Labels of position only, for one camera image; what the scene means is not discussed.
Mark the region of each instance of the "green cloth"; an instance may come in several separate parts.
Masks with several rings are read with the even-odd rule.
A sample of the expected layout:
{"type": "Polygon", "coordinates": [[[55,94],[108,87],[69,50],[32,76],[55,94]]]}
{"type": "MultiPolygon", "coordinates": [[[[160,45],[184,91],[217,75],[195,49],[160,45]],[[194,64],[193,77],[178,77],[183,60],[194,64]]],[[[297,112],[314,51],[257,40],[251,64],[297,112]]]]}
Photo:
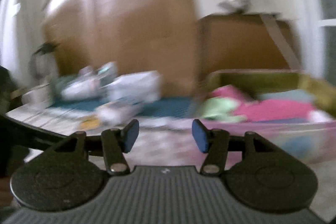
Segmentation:
{"type": "Polygon", "coordinates": [[[212,119],[221,122],[242,122],[246,120],[246,116],[231,114],[238,106],[240,102],[232,98],[218,98],[214,97],[208,99],[203,105],[202,118],[212,119]]]}

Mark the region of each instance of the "ridged gray panel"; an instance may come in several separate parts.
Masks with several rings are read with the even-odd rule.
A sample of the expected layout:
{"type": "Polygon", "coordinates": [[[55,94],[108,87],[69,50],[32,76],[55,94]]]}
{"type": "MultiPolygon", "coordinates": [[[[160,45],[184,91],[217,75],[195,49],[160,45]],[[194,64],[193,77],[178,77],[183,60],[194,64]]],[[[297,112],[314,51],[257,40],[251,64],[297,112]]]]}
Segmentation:
{"type": "Polygon", "coordinates": [[[109,180],[94,200],[76,209],[39,213],[22,208],[4,224],[323,224],[311,211],[256,212],[238,203],[218,178],[193,166],[138,166],[109,180]]]}

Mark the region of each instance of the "white curtain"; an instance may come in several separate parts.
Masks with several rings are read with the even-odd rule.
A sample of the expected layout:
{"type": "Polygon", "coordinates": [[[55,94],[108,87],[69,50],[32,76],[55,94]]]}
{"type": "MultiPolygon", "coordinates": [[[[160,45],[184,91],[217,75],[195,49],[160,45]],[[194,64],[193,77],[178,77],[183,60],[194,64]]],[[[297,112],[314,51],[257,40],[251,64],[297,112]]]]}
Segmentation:
{"type": "Polygon", "coordinates": [[[28,69],[33,48],[24,28],[19,0],[1,0],[0,65],[10,71],[19,86],[35,84],[28,69]]]}

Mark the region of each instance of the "metal screw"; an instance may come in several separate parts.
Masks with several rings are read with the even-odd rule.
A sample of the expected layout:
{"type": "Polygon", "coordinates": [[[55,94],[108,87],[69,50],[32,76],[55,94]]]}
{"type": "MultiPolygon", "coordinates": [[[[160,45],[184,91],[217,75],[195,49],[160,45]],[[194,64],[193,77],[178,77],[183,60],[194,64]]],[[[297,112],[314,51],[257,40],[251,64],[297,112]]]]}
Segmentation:
{"type": "Polygon", "coordinates": [[[127,170],[127,165],[117,163],[117,164],[112,164],[110,168],[111,168],[112,172],[121,173],[121,172],[125,172],[127,170]]]}
{"type": "Polygon", "coordinates": [[[214,164],[208,164],[203,167],[203,171],[207,174],[216,174],[220,171],[220,168],[214,164]]]}

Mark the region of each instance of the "pink cloth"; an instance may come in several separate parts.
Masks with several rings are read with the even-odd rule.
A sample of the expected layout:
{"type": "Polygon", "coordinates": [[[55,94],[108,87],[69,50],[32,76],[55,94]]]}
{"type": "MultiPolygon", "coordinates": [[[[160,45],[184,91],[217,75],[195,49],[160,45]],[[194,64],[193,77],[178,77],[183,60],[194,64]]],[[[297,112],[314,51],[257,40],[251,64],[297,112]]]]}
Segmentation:
{"type": "Polygon", "coordinates": [[[251,102],[252,98],[242,93],[238,88],[233,85],[225,85],[215,89],[211,93],[211,97],[232,98],[240,101],[241,103],[251,102]]]}
{"type": "Polygon", "coordinates": [[[245,115],[248,122],[269,121],[291,118],[308,118],[315,107],[310,103],[293,100],[269,99],[261,102],[241,104],[234,115],[245,115]]]}

